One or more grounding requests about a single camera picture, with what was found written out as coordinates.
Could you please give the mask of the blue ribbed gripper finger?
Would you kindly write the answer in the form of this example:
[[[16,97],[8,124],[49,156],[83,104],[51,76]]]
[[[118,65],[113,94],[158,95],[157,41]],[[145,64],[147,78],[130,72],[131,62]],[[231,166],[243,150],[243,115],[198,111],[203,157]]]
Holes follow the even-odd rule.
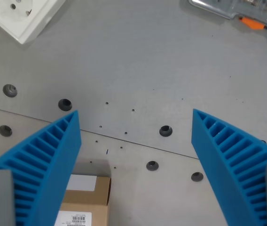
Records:
[[[229,226],[266,226],[267,143],[193,110],[191,143]]]
[[[18,226],[53,226],[81,147],[77,111],[56,120],[0,156],[13,177]]]

